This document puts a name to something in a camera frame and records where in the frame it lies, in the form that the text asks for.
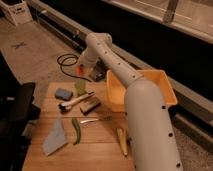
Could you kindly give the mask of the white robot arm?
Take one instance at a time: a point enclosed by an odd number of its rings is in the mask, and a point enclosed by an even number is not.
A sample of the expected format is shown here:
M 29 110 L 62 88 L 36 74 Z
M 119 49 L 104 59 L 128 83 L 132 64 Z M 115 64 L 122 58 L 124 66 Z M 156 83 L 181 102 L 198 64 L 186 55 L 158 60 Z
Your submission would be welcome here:
M 183 171 L 168 108 L 159 86 L 112 50 L 108 33 L 91 32 L 79 64 L 93 67 L 98 58 L 126 88 L 124 108 L 136 171 Z

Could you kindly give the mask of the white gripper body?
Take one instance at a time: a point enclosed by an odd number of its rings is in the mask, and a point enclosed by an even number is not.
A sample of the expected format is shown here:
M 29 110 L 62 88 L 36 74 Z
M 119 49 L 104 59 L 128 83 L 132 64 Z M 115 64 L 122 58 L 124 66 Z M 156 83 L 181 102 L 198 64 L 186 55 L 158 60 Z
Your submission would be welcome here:
M 88 76 L 90 72 L 92 71 L 94 65 L 95 65 L 94 61 L 80 57 L 76 64 L 76 68 L 79 67 L 83 69 L 83 76 Z

